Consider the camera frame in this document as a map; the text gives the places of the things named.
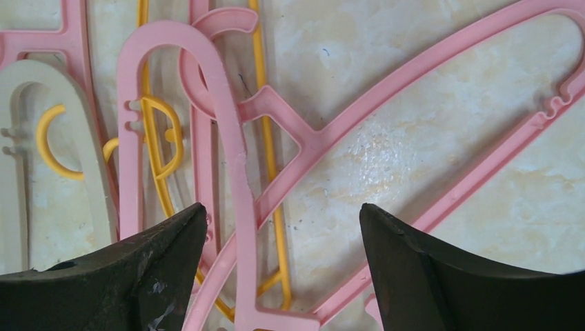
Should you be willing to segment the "pink plastic hanger front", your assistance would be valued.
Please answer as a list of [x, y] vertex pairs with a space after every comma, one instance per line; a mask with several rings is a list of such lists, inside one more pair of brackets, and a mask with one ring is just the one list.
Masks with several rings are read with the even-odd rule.
[[176, 21], [156, 21], [136, 29], [125, 41], [117, 61], [119, 131], [119, 231], [128, 237], [141, 229], [142, 135], [130, 128], [139, 115], [130, 102], [142, 99], [143, 65], [151, 51], [178, 46], [201, 66], [206, 79], [227, 159], [236, 212], [235, 234], [226, 243], [200, 287], [184, 322], [185, 330], [200, 330], [213, 301], [232, 271], [237, 273], [237, 330], [318, 330], [319, 319], [310, 315], [259, 308], [257, 293], [257, 224], [262, 216], [255, 207], [246, 173], [247, 150], [240, 111], [234, 100], [225, 65], [213, 42], [199, 29]]

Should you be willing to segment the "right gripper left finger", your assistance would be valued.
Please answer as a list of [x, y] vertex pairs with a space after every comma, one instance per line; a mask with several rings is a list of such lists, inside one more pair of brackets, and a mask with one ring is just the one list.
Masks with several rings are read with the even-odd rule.
[[93, 253], [1, 277], [2, 330], [180, 330], [208, 229], [196, 203]]

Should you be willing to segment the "beige plastic hanger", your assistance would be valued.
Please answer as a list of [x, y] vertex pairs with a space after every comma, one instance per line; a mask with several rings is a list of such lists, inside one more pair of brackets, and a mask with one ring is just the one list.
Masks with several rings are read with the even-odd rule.
[[25, 176], [23, 161], [17, 154], [17, 136], [12, 130], [17, 128], [19, 97], [34, 83], [56, 88], [58, 102], [74, 124], [73, 135], [97, 247], [106, 247], [117, 239], [115, 199], [85, 92], [69, 74], [56, 67], [30, 59], [19, 60], [1, 70], [1, 247], [7, 273], [29, 268]]

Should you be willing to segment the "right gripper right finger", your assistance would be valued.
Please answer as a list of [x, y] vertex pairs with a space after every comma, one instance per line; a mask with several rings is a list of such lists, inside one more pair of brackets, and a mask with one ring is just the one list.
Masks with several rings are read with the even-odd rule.
[[583, 330], [584, 272], [551, 274], [472, 254], [380, 207], [359, 213], [385, 330]]

